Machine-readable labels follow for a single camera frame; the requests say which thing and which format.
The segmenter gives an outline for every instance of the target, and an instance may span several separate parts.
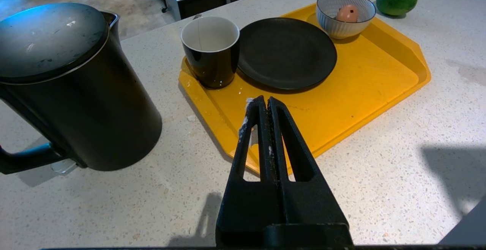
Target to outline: black electric kettle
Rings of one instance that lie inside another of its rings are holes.
[[[0,98],[50,141],[14,154],[0,147],[4,174],[66,158],[96,170],[128,167],[162,131],[123,54],[118,15],[80,3],[38,6],[0,22]]]

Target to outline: bowl rim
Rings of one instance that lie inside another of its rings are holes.
[[[370,1],[370,0],[367,0],[367,1],[369,1],[373,5],[373,8],[375,9],[375,13],[373,13],[373,15],[371,16],[371,18],[369,18],[367,20],[363,20],[362,22],[342,22],[340,20],[337,20],[335,18],[330,17],[324,11],[322,11],[321,7],[319,6],[319,0],[316,1],[316,6],[317,6],[317,8],[319,8],[319,11],[321,11],[321,13],[323,15],[325,15],[326,17],[328,17],[329,19],[331,19],[331,20],[333,20],[335,22],[342,22],[344,24],[362,24],[363,22],[368,22],[368,21],[372,20],[376,16],[376,6],[375,6],[375,4],[372,1]]]

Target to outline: tray rim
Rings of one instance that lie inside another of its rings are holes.
[[[294,10],[290,13],[281,15],[280,17],[300,17],[300,16],[305,16],[305,15],[313,15],[316,13],[316,4],[312,3],[308,6],[304,6],[302,8],[299,8],[297,10]],[[410,53],[415,55],[416,60],[420,62],[420,64],[423,66],[423,70],[425,70],[425,77],[420,77],[412,68],[410,68],[408,65],[406,65],[407,68],[412,70],[416,75],[418,75],[418,83],[415,84],[413,87],[408,89],[407,91],[404,91],[401,93],[399,96],[391,100],[389,103],[383,105],[382,107],[378,108],[375,110],[373,113],[368,115],[367,117],[361,119],[354,125],[352,125],[350,128],[348,128],[346,131],[343,133],[337,135],[335,138],[331,139],[328,141],[325,145],[317,148],[314,152],[311,151],[312,155],[314,158],[317,156],[321,155],[343,139],[347,138],[351,134],[353,134],[355,131],[363,127],[365,124],[371,122],[373,119],[376,117],[380,116],[382,113],[385,111],[389,110],[392,108],[394,105],[398,104],[400,101],[404,100],[408,96],[411,96],[412,93],[415,93],[418,91],[420,88],[425,86],[430,80],[432,79],[432,75],[430,73],[429,66],[427,65],[427,62],[425,60],[425,57],[423,56],[422,50],[415,41],[410,39],[409,37],[405,36],[398,30],[392,28],[390,25],[386,24],[382,20],[378,19],[375,17],[370,25],[368,26],[365,31],[363,31],[361,34],[365,36],[368,40],[368,35],[372,38],[373,36],[373,31],[380,30],[387,34],[387,36],[390,36],[391,39],[395,39],[397,42],[400,44],[405,45],[407,48],[410,49]],[[186,57],[182,59],[181,67],[184,67],[185,63],[187,63]],[[236,149],[236,144],[238,143],[238,131],[234,131],[231,127],[229,127],[226,123],[227,117],[222,116],[217,107],[214,105],[213,101],[211,98],[207,95],[205,92],[205,89],[199,84],[199,82],[191,75],[189,71],[186,71],[184,69],[181,69],[179,73],[179,84],[183,87],[184,91],[186,92],[186,95],[189,96],[191,99],[192,103],[194,106],[197,108],[199,111],[201,117],[204,119],[206,124],[208,125],[208,128],[211,130],[213,133],[214,137],[218,140],[219,145],[222,147],[224,152],[229,155],[231,158],[234,157],[234,152]],[[189,89],[190,85],[195,84],[197,87],[196,88],[191,88]],[[214,124],[224,124],[224,127],[226,129],[221,129],[223,126],[215,126]],[[257,157],[255,156],[255,152],[253,151],[255,147],[251,147],[248,149],[248,155],[247,155],[247,160],[246,160],[246,167],[248,167],[250,170],[253,172],[259,174],[260,173],[260,166],[257,164],[254,164],[253,162],[257,161]],[[290,167],[290,164],[287,165],[289,174],[291,174],[292,169]]]

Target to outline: cup rim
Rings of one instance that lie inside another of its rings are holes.
[[[375,13],[373,13],[373,15],[371,16],[371,18],[369,18],[367,20],[363,20],[362,22],[342,22],[340,20],[337,20],[335,18],[330,17],[324,11],[322,11],[321,7],[319,6],[319,0],[316,1],[316,6],[317,6],[317,8],[319,8],[319,11],[321,11],[321,13],[323,15],[325,15],[326,17],[328,17],[329,19],[331,19],[331,20],[333,20],[335,22],[341,22],[341,23],[344,23],[344,24],[362,24],[363,22],[368,22],[368,21],[372,20],[376,16],[376,6],[375,6],[375,4],[372,1],[370,1],[370,0],[367,0],[367,1],[369,1],[373,5],[373,8],[375,9]]]
[[[220,50],[216,50],[216,51],[204,51],[204,50],[198,50],[198,49],[195,49],[195,48],[192,48],[191,46],[188,46],[184,39],[182,38],[182,33],[184,32],[184,30],[186,29],[186,27],[192,23],[195,23],[197,22],[198,20],[201,20],[201,19],[204,19],[204,18],[219,18],[219,19],[223,19],[223,20],[226,20],[227,22],[231,23],[234,27],[236,27],[236,30],[238,30],[238,35],[236,36],[236,39],[235,41],[233,41],[233,43],[223,49],[220,49]],[[182,41],[182,44],[184,44],[184,46],[187,46],[187,48],[191,49],[191,50],[194,50],[194,51],[197,51],[197,52],[201,52],[201,53],[218,53],[218,52],[221,52],[221,51],[224,51],[228,48],[231,48],[231,46],[233,46],[236,42],[238,42],[238,40],[240,39],[240,28],[238,27],[238,25],[236,25],[236,23],[230,21],[229,19],[227,18],[223,18],[223,17],[219,17],[219,16],[202,16],[200,18],[197,18],[195,20],[191,20],[187,25],[185,25],[184,27],[182,27],[182,30],[181,30],[181,34],[180,34],[180,39]]]

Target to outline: yellow tray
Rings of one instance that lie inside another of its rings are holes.
[[[319,27],[315,9],[313,4],[282,17]],[[317,157],[431,79],[420,46],[378,18],[359,36],[333,41],[338,55],[335,69],[321,84],[303,93],[262,91],[238,74],[229,86],[208,90],[191,75],[185,58],[179,83],[229,156],[235,153],[247,98],[264,95],[287,105]],[[246,166],[260,172],[257,144],[248,150]]]

